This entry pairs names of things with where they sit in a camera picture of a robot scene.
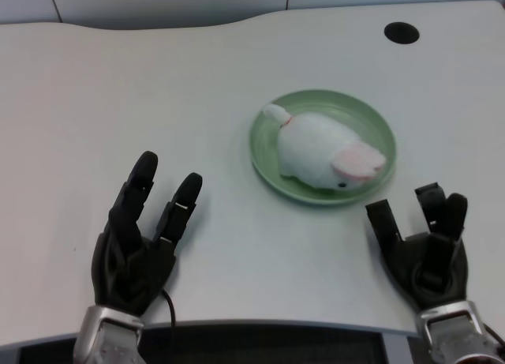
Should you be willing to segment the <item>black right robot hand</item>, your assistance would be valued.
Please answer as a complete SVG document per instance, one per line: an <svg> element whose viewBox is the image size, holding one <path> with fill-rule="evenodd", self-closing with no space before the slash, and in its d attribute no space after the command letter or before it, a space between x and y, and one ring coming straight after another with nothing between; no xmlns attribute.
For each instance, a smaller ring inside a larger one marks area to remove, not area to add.
<svg viewBox="0 0 505 364"><path fill-rule="evenodd" d="M402 238L386 200L366 205L386 273L416 310L467 297L469 266L462 232L468 209L459 193L446 196L438 183L415 189L428 231Z"/></svg>

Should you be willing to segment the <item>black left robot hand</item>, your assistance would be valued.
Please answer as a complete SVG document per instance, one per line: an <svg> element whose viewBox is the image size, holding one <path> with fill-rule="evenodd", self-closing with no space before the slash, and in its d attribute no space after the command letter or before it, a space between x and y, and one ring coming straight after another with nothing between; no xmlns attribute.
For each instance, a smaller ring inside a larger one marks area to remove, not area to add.
<svg viewBox="0 0 505 364"><path fill-rule="evenodd" d="M175 249L203 185L202 176L189 174L163 209L154 237L145 238L137 221L157 166L158 156L151 151L137 160L108 213L92 257L95 304L138 317L162 293L170 277Z"/></svg>

